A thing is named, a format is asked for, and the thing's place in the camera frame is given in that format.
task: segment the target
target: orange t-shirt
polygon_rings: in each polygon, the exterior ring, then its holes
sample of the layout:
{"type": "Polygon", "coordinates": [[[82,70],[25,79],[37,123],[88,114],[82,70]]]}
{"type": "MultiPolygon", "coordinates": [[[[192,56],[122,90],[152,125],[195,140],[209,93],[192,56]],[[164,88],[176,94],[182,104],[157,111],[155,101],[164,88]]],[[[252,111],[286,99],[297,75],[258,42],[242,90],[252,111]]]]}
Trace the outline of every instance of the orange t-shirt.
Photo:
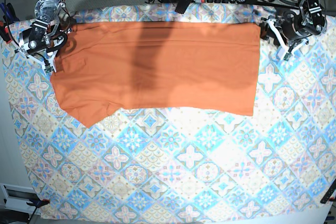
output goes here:
{"type": "Polygon", "coordinates": [[[79,24],[50,81],[60,107],[86,127],[119,108],[252,115],[259,37],[252,23],[79,24]]]}

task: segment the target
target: bolt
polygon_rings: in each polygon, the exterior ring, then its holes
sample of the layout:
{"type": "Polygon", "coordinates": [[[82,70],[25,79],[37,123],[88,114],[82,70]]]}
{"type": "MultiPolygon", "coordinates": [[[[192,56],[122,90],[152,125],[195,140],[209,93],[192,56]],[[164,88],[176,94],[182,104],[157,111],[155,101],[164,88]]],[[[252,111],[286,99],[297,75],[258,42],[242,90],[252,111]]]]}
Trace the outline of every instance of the bolt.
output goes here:
{"type": "Polygon", "coordinates": [[[29,42],[29,47],[30,48],[35,48],[37,45],[36,45],[36,41],[32,40],[31,42],[29,42]]]}
{"type": "Polygon", "coordinates": [[[317,25],[315,28],[316,28],[316,31],[322,31],[322,26],[321,25],[317,25]]]}

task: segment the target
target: tile pattern fabric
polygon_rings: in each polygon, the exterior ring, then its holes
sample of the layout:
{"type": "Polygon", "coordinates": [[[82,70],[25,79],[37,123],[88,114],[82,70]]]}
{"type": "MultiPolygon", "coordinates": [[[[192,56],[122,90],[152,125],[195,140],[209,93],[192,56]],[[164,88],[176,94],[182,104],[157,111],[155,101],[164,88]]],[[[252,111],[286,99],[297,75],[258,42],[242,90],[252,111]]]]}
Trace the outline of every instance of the tile pattern fabric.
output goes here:
{"type": "MultiPolygon", "coordinates": [[[[116,6],[78,22],[259,22],[273,9],[116,6]]],[[[30,22],[16,23],[14,35],[30,22]]],[[[318,208],[336,177],[336,19],[288,62],[261,42],[254,115],[195,108],[120,109],[87,129],[67,115],[42,70],[1,53],[15,132],[47,219],[185,223],[318,208]]]]}

